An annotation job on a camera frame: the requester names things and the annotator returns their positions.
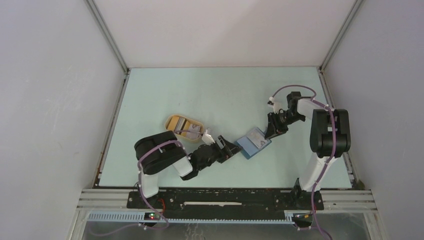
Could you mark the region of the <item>blue card holder wallet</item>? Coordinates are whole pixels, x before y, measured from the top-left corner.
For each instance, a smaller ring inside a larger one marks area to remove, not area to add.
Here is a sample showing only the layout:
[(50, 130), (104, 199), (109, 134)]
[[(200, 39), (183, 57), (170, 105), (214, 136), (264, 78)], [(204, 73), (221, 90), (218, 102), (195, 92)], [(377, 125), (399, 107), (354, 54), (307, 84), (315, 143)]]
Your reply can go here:
[(237, 139), (234, 143), (240, 147), (242, 147), (241, 153), (242, 155), (246, 158), (246, 159), (251, 159), (252, 157), (254, 157), (256, 154), (258, 154), (260, 151), (264, 150), (268, 145), (270, 145), (272, 143), (272, 141), (270, 140), (270, 143), (262, 148), (262, 149), (258, 149), (248, 138), (247, 138), (247, 133), (242, 136), (241, 138)]

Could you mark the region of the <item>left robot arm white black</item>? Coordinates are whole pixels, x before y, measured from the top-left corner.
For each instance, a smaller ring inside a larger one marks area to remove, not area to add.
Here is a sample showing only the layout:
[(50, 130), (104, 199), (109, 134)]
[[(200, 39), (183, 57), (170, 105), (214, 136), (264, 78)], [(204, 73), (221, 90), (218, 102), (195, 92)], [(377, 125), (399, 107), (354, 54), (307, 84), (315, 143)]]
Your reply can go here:
[[(203, 141), (196, 150), (188, 153), (177, 134), (191, 133)], [(168, 130), (144, 137), (134, 145), (138, 167), (138, 201), (145, 208), (158, 202), (159, 173), (172, 166), (184, 181), (197, 177), (199, 172), (214, 163), (224, 163), (243, 150), (227, 141), (222, 135), (215, 140), (208, 129), (204, 131)]]

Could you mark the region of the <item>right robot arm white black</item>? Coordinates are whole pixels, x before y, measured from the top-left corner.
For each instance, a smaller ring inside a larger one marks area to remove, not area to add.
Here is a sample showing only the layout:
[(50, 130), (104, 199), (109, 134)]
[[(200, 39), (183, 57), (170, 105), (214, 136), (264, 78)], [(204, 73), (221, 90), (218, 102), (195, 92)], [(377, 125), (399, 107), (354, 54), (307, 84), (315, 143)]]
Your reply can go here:
[(298, 178), (300, 190), (290, 196), (295, 208), (304, 209), (311, 202), (308, 192), (320, 189), (330, 166), (351, 147), (349, 113), (345, 109), (333, 109), (313, 97), (302, 96), (299, 91), (292, 91), (287, 96), (287, 109), (283, 109), (273, 96), (267, 104), (272, 108), (267, 115), (264, 134), (268, 140), (285, 134), (295, 122), (311, 121), (309, 146), (312, 155)]

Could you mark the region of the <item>white patterned credit card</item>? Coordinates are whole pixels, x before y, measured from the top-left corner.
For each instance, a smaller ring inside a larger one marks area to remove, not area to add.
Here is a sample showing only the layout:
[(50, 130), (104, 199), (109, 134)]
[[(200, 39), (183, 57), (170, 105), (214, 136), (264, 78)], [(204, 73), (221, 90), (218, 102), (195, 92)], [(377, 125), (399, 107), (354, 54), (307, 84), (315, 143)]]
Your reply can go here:
[(270, 140), (266, 139), (264, 133), (257, 127), (250, 130), (246, 136), (258, 149), (262, 149), (270, 143)]

